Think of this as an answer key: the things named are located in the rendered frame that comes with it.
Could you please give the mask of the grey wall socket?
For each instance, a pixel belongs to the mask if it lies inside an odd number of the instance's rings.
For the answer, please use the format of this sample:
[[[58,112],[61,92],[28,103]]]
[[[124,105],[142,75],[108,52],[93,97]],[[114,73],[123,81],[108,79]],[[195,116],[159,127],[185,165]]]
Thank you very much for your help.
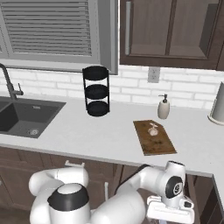
[[[150,66],[148,69],[148,82],[159,83],[160,68],[155,66]]]

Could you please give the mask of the brown base cupboard door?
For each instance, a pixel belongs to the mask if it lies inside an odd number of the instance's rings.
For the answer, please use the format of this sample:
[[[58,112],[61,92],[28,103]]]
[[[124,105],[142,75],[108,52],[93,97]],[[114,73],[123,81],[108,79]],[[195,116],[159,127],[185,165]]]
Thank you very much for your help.
[[[194,203],[194,224],[224,224],[224,210],[214,177],[187,174],[185,193]]]
[[[0,146],[0,179],[10,206],[30,210],[34,201],[29,191],[31,175],[52,167],[49,154]]]
[[[108,196],[111,197],[114,194],[114,177],[116,174],[117,164],[76,157],[51,155],[53,167],[64,167],[67,160],[71,164],[85,164],[85,169],[89,176],[87,191],[89,195],[90,207],[92,209],[96,209],[105,201],[106,182],[108,182]]]

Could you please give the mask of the beige soap dispenser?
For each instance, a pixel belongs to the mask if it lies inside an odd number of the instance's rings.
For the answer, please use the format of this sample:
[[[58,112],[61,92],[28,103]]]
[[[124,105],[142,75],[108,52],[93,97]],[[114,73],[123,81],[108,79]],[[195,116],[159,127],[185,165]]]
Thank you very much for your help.
[[[170,103],[167,100],[168,94],[163,94],[164,99],[158,104],[157,116],[166,119],[170,113]]]

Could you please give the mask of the dark grey sink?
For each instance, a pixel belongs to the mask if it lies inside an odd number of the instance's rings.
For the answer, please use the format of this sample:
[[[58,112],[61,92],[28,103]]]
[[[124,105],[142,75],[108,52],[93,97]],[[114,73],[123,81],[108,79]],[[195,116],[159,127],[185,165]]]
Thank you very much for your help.
[[[0,134],[38,138],[66,104],[0,96]]]

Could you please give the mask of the pale garlic bulb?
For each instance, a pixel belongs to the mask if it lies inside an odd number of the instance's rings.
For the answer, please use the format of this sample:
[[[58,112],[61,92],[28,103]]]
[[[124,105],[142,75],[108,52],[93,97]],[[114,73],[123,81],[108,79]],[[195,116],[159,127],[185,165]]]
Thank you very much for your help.
[[[158,134],[158,130],[157,130],[157,125],[155,123],[152,123],[151,124],[151,128],[148,129],[148,133],[151,135],[151,136],[156,136]]]

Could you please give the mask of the black three-tier stand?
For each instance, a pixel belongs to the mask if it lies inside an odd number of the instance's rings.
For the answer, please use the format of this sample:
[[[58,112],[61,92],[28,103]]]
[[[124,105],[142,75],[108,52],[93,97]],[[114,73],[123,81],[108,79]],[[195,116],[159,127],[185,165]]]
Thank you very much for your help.
[[[90,116],[105,116],[110,111],[109,101],[109,70],[104,66],[89,66],[82,69],[83,87],[87,113]],[[86,81],[107,80],[107,85],[92,84],[87,86]]]

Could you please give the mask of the dark brown wall cupboard door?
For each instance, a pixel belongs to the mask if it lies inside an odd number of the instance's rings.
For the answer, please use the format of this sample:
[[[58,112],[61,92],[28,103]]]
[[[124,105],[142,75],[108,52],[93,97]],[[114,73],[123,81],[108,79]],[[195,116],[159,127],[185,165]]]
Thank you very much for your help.
[[[120,0],[120,63],[224,71],[224,0]]]

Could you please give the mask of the grey window with blinds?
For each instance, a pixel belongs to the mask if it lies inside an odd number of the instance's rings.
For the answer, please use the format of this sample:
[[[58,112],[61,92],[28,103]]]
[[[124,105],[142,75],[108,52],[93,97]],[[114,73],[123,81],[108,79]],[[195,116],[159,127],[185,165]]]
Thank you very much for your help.
[[[0,0],[6,67],[118,73],[118,0]]]

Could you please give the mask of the brown wooden cutting board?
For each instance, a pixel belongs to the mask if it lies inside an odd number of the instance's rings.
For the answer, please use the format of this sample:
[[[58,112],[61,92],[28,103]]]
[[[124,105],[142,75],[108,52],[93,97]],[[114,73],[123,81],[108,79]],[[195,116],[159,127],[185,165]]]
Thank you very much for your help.
[[[153,120],[134,121],[133,123],[145,156],[176,153],[163,125]],[[158,134],[156,136],[151,136],[148,133],[152,123],[157,125]]]

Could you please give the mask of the dark grey tap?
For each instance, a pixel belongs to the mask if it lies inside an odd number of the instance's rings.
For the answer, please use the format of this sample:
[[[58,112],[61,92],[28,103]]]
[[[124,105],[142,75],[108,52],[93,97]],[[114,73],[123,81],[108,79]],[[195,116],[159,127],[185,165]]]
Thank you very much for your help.
[[[12,100],[16,100],[18,95],[23,95],[24,92],[22,91],[22,89],[19,87],[19,90],[15,90],[13,84],[11,83],[11,79],[10,76],[8,74],[8,71],[6,69],[6,67],[0,63],[0,68],[3,70],[3,75],[4,78],[6,80],[6,86],[8,88],[8,92],[10,94],[10,98]]]

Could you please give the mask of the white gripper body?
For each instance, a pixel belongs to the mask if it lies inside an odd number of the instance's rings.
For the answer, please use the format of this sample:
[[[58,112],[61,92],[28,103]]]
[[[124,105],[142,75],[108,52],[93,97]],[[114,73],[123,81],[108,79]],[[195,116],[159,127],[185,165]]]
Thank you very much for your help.
[[[195,214],[191,208],[170,208],[166,207],[163,203],[150,203],[146,217],[148,219],[170,221],[181,224],[193,224]]]

